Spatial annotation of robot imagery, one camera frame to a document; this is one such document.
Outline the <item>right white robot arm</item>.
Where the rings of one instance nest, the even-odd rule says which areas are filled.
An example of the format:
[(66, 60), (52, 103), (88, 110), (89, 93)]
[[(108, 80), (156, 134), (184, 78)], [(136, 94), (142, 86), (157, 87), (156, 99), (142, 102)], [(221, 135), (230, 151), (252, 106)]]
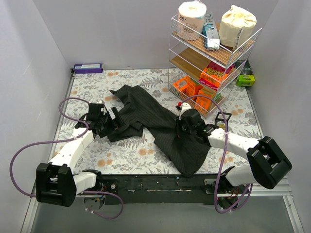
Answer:
[(194, 136), (200, 144), (227, 149), (248, 161), (245, 166), (229, 168), (221, 174), (220, 188), (226, 193), (248, 183), (273, 189), (293, 167), (271, 137), (255, 139), (227, 133), (217, 125), (206, 124), (191, 107), (180, 108), (176, 123), (178, 130)]

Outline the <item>black pinstriped shirt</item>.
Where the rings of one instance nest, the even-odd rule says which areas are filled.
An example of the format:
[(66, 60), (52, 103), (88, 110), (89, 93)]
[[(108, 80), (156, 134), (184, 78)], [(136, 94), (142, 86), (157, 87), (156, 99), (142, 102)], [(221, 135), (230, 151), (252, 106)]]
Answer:
[(143, 129), (147, 128), (155, 139), (154, 144), (184, 177), (191, 177), (199, 170), (210, 147), (187, 133), (178, 138), (174, 113), (138, 85), (124, 85), (111, 93), (124, 104), (119, 113), (125, 125), (108, 136), (110, 142), (142, 136)]

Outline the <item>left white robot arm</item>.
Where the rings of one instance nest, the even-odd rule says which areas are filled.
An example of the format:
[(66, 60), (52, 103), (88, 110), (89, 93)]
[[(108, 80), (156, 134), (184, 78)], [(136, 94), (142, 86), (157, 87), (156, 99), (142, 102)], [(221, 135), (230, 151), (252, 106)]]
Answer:
[(76, 195), (85, 191), (99, 194), (105, 187), (101, 172), (93, 169), (72, 173), (86, 148), (98, 136), (112, 135), (124, 126), (116, 107), (110, 115), (104, 103), (90, 103), (88, 112), (74, 126), (72, 140), (48, 163), (40, 163), (36, 169), (36, 199), (38, 202), (69, 207)]

